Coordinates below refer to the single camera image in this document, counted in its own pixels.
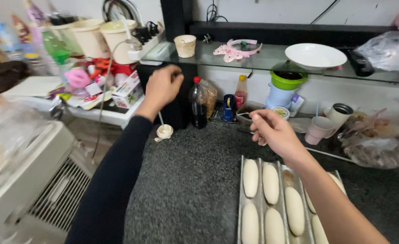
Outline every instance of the baguette dough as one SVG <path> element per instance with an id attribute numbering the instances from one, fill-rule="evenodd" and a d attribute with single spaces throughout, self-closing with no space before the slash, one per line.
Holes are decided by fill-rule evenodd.
<path id="1" fill-rule="evenodd" d="M 308 207 L 309 207 L 309 209 L 311 209 L 311 212 L 317 213 L 317 212 L 315 211 L 314 205 L 312 205 L 311 199 L 309 198 L 308 193 L 307 193 L 306 190 L 305 190 L 305 196 L 306 196 L 306 198 L 307 198 Z"/>
<path id="2" fill-rule="evenodd" d="M 301 236 L 305 232 L 304 205 L 299 193 L 293 187 L 285 188 L 285 205 L 290 230 L 295 236 Z"/>
<path id="3" fill-rule="evenodd" d="M 318 215 L 312 217 L 312 229 L 314 233 L 315 244 L 329 244 L 327 241 L 326 234 L 323 230 L 323 226 L 321 225 L 320 219 Z"/>
<path id="4" fill-rule="evenodd" d="M 255 197 L 258 188 L 258 167 L 252 159 L 247 159 L 243 166 L 243 188 L 246 197 Z"/>
<path id="5" fill-rule="evenodd" d="M 241 216 L 241 242 L 243 244 L 258 244 L 260 227 L 257 208 L 252 203 L 246 204 Z"/>
<path id="6" fill-rule="evenodd" d="M 344 189 L 343 183 L 341 183 L 335 175 L 332 175 L 331 173 L 328 173 L 328 174 L 331 176 L 333 181 L 335 181 L 335 183 L 340 187 L 341 191 L 343 191 L 344 194 L 347 196 L 347 192 L 346 192 L 346 189 Z"/>
<path id="7" fill-rule="evenodd" d="M 263 188 L 267 202 L 276 204 L 279 197 L 278 172 L 273 165 L 267 163 L 263 167 Z"/>
<path id="8" fill-rule="evenodd" d="M 266 244 L 285 244 L 282 217 L 274 208 L 269 208 L 266 212 L 264 234 Z"/>

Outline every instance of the vent grille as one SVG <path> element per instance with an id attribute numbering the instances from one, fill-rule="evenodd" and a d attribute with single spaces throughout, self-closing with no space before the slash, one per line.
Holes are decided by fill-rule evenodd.
<path id="1" fill-rule="evenodd" d="M 67 158 L 32 204 L 28 214 L 60 230 L 69 231 L 90 180 L 71 158 Z"/>

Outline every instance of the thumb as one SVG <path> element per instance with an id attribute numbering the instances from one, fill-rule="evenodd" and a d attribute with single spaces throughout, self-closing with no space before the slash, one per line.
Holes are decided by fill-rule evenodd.
<path id="1" fill-rule="evenodd" d="M 269 136 L 274 132 L 270 125 L 259 114 L 254 114 L 252 116 L 252 122 L 263 136 Z"/>
<path id="2" fill-rule="evenodd" d="M 177 75 L 177 76 L 175 77 L 175 79 L 172 81 L 172 86 L 173 86 L 175 89 L 179 90 L 181 84 L 183 83 L 183 81 L 184 81 L 184 75 L 183 75 L 183 74 Z"/>

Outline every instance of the green plastic bottle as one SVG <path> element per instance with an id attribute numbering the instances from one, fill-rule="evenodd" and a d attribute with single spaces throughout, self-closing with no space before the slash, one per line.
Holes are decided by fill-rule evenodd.
<path id="1" fill-rule="evenodd" d="M 41 32 L 46 51 L 52 56 L 58 66 L 64 65 L 65 60 L 70 58 L 70 53 L 66 50 L 64 43 L 58 40 L 47 27 L 42 27 Z"/>

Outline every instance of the pink headband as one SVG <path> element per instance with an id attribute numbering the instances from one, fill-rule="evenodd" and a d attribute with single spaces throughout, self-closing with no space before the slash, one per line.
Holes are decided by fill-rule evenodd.
<path id="1" fill-rule="evenodd" d="M 213 51 L 214 55 L 219 55 L 219 54 L 225 54 L 224 56 L 224 61 L 225 62 L 231 62 L 234 59 L 242 59 L 242 58 L 248 58 L 252 54 L 256 54 L 259 50 L 261 50 L 261 47 L 263 44 L 261 43 L 260 47 L 253 51 L 240 51 L 236 50 L 232 47 L 234 44 L 239 44 L 241 42 L 246 42 L 248 44 L 256 44 L 257 40 L 248 40 L 248 39 L 240 39 L 240 40 L 229 40 L 226 45 L 221 45 L 218 47 L 216 50 Z"/>

